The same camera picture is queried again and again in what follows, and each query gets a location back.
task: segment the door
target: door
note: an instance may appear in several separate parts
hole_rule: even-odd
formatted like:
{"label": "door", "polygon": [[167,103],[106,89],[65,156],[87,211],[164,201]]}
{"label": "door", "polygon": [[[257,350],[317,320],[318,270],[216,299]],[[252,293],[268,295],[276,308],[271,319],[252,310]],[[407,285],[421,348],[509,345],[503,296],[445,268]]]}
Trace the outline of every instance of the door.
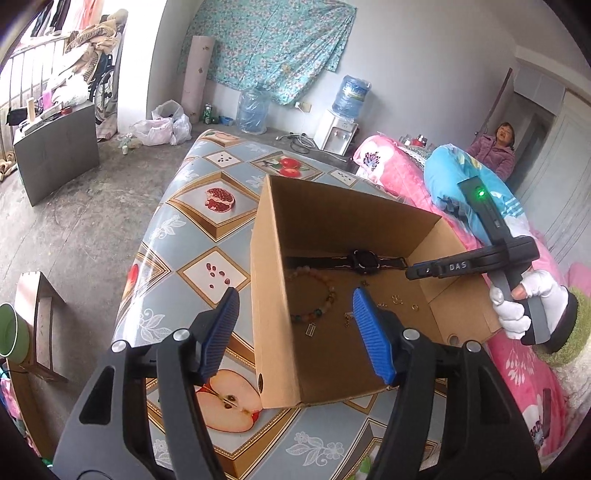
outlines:
{"label": "door", "polygon": [[591,106],[570,92],[516,197],[562,272],[591,267]]}

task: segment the green can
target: green can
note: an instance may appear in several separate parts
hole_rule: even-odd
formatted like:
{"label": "green can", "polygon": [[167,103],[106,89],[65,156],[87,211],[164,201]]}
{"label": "green can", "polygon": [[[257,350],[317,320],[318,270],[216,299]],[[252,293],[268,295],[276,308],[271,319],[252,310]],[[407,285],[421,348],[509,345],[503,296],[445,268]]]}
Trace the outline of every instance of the green can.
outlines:
{"label": "green can", "polygon": [[212,106],[209,103],[205,104],[203,109],[203,123],[209,125],[212,122]]}

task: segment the gloved hand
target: gloved hand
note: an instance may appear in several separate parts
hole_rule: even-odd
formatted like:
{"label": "gloved hand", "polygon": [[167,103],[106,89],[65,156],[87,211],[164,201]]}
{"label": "gloved hand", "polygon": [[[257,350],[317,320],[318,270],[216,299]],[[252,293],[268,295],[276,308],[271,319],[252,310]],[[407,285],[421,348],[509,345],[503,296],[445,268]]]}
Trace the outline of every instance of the gloved hand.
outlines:
{"label": "gloved hand", "polygon": [[[551,334],[556,329],[569,302],[569,292],[565,287],[558,285],[546,270],[528,270],[523,273],[523,280],[511,294],[515,300],[540,296]],[[523,305],[505,300],[501,289],[495,286],[491,287],[490,297],[492,307],[499,316],[507,337],[513,340],[521,339],[531,325],[531,319],[524,315]]]}

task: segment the woman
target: woman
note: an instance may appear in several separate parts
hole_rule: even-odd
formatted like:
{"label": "woman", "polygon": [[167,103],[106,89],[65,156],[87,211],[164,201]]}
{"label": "woman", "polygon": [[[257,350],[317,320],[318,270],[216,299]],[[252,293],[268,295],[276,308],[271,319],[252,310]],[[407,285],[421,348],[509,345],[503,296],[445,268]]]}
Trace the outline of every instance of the woman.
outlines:
{"label": "woman", "polygon": [[479,136],[466,152],[505,181],[515,167],[514,142],[515,131],[509,122],[504,122],[496,129],[494,137]]}

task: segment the white wall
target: white wall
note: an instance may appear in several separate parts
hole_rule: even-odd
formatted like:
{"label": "white wall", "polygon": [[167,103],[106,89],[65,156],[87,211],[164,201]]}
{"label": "white wall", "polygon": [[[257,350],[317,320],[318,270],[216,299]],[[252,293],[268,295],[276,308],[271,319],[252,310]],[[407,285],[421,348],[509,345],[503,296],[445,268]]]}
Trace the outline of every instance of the white wall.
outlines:
{"label": "white wall", "polygon": [[168,0],[164,8],[150,69],[148,112],[170,99],[180,103],[178,59],[189,24],[202,3],[203,0]]}
{"label": "white wall", "polygon": [[146,118],[152,54],[166,3],[167,0],[121,2],[125,5],[121,8],[129,11],[117,103],[117,130],[123,134],[131,125]]}
{"label": "white wall", "polygon": [[119,75],[117,126],[127,133],[175,98],[177,63],[190,21],[203,0],[105,0],[103,11],[129,11]]}
{"label": "white wall", "polygon": [[[312,111],[273,104],[269,124],[312,135],[346,74],[372,82],[362,135],[424,134],[436,144],[467,146],[484,121],[515,44],[473,0],[350,0],[357,18],[337,73],[323,72],[305,101]],[[208,82],[204,98],[235,117],[239,92]]]}
{"label": "white wall", "polygon": [[559,62],[591,80],[591,67],[569,31],[543,0],[477,0],[517,45]]}
{"label": "white wall", "polygon": [[530,126],[534,115],[545,119],[549,124],[554,121],[554,115],[540,105],[514,93],[506,111],[501,116],[501,122],[509,122],[515,130],[515,149],[523,140],[525,132]]}

